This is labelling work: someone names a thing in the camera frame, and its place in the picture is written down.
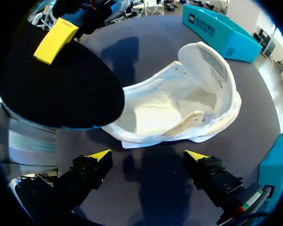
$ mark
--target black foam pad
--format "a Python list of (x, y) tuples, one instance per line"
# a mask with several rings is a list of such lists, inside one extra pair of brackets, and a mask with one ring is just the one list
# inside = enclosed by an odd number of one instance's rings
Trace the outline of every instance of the black foam pad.
[(5, 105), (26, 120), (87, 129), (121, 115), (125, 97), (119, 80), (90, 50), (66, 44), (51, 65), (33, 58), (47, 31), (27, 23), (13, 42), (0, 77)]

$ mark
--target desk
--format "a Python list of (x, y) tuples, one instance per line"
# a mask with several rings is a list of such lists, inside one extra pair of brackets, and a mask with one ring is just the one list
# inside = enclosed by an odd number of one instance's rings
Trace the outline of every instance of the desk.
[[(182, 46), (198, 41), (181, 16), (134, 18), (82, 38), (124, 87), (146, 80), (177, 60)], [(249, 186), (257, 181), (258, 165), (280, 134), (273, 100), (258, 70), (245, 62), (228, 63), (242, 98), (241, 111), (231, 126), (204, 143), (182, 140), (125, 150), (101, 129), (58, 129), (60, 173), (80, 154), (113, 151), (113, 168), (75, 212), (106, 226), (216, 226), (222, 210), (194, 187), (183, 169), (183, 151), (218, 156)]]

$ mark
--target white wall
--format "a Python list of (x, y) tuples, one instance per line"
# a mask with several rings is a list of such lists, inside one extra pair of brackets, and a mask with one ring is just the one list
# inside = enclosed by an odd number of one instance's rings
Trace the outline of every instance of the white wall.
[(259, 10), (259, 16), (256, 22), (258, 31), (262, 28), (267, 34), (271, 35), (275, 31), (275, 25), (268, 15), (263, 11)]
[(231, 0), (226, 16), (253, 35), (258, 31), (257, 20), (261, 11), (260, 7), (251, 0)]

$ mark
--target shoe tongue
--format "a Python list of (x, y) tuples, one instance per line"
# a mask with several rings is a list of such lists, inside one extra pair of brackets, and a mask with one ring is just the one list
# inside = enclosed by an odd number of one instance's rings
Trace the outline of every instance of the shoe tongue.
[(196, 83), (206, 92), (217, 95), (215, 113), (222, 115), (232, 108), (236, 85), (228, 63), (203, 42), (183, 46), (178, 59)]
[(119, 80), (90, 50), (66, 44), (51, 65), (33, 58), (47, 34), (26, 24), (0, 76), (5, 105), (26, 120), (54, 128), (87, 129), (115, 121), (125, 97)]

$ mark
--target floor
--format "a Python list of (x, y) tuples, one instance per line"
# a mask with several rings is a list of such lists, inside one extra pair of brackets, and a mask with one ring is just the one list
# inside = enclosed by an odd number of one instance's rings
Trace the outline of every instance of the floor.
[[(166, 15), (182, 15), (183, 4), (177, 4), (178, 8), (175, 8), (174, 12), (165, 11)], [(281, 81), (281, 75), (276, 69), (275, 65), (271, 60), (259, 55), (254, 62), (255, 67), (259, 70), (262, 75), (269, 92), (273, 98), (275, 108), (278, 114), (281, 133), (283, 133), (283, 85)]]

